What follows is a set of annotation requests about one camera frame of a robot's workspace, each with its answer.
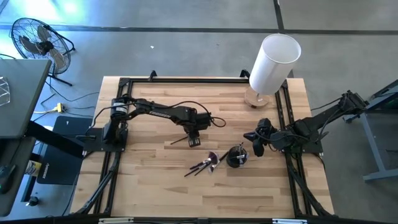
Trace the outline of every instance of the fan guard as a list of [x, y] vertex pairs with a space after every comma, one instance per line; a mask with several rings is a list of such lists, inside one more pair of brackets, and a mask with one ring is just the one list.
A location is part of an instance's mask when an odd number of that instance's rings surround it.
[[[20, 18], [11, 27], [11, 39], [24, 58], [44, 58], [52, 61], [53, 75], [65, 72], [70, 65], [73, 43], [46, 23], [37, 19]], [[69, 50], [65, 40], [72, 44]]]

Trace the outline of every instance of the gray floor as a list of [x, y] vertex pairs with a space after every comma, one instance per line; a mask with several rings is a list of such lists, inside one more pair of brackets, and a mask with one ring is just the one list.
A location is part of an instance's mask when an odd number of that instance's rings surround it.
[[[49, 24], [113, 27], [277, 27], [272, 0], [10, 0], [0, 24], [19, 17], [34, 17]], [[394, 0], [280, 0], [289, 29], [397, 30], [398, 2]], [[61, 32], [74, 41], [77, 51], [61, 78], [69, 88], [53, 82], [59, 92], [76, 98], [98, 91], [105, 75], [236, 77], [252, 69], [261, 41], [267, 34], [179, 32]], [[0, 30], [0, 52], [20, 57], [8, 30]], [[311, 107], [323, 105], [346, 91], [364, 98], [398, 78], [398, 36], [292, 35], [302, 46], [295, 77], [305, 79]], [[40, 99], [50, 96], [45, 86]], [[96, 96], [68, 103], [55, 96], [46, 106], [92, 106]], [[93, 110], [76, 111], [93, 114]], [[56, 114], [38, 120], [52, 126]], [[365, 184], [364, 174], [377, 171], [361, 123], [337, 120], [323, 140], [326, 175], [335, 213], [341, 217], [396, 222], [398, 178]], [[42, 199], [36, 207], [14, 204], [5, 219], [62, 214], [72, 188], [36, 184]]]

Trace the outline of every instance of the wooden table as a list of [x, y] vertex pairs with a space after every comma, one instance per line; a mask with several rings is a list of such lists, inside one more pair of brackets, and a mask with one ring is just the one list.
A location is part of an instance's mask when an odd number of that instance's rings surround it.
[[[96, 113], [111, 105], [119, 78], [104, 77]], [[303, 79], [287, 81], [295, 119], [311, 116]], [[234, 83], [135, 83], [132, 88], [135, 98], [163, 105], [197, 101], [213, 116], [224, 118], [227, 125], [200, 131], [201, 146], [189, 148], [186, 141], [170, 145], [185, 133], [181, 126], [167, 119], [140, 115], [129, 121], [129, 137], [119, 167], [112, 216], [294, 217], [283, 154], [266, 147], [264, 156], [256, 157], [251, 142], [243, 138], [243, 133], [252, 131], [261, 118], [269, 118], [272, 125], [279, 128], [275, 98], [264, 108], [250, 108], [243, 100], [248, 86]], [[201, 112], [197, 105], [186, 106], [196, 107]], [[109, 110], [106, 110], [98, 117], [96, 127], [102, 127], [108, 120]], [[190, 166], [207, 158], [209, 150], [221, 156], [241, 142], [250, 154], [243, 168], [230, 168], [223, 161], [213, 174], [203, 171], [196, 177], [183, 177]], [[83, 161], [71, 212], [81, 208], [97, 187], [103, 157], [103, 152], [96, 152]], [[325, 209], [333, 213], [322, 163], [312, 154], [304, 154], [303, 163], [308, 187]], [[304, 211], [299, 190], [298, 196]]]

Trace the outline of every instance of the wooden base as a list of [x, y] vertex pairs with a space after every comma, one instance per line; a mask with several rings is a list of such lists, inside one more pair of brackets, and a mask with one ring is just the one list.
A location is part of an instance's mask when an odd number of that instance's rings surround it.
[[252, 108], [262, 108], [271, 98], [268, 95], [262, 95], [255, 92], [251, 87], [244, 93], [244, 101]]

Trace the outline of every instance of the white cylinder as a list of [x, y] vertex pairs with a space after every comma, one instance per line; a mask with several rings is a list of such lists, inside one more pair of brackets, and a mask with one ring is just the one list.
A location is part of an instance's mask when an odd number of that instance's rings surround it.
[[300, 44], [292, 37], [284, 34], [266, 37], [250, 74], [251, 88], [263, 95], [276, 93], [300, 55]]

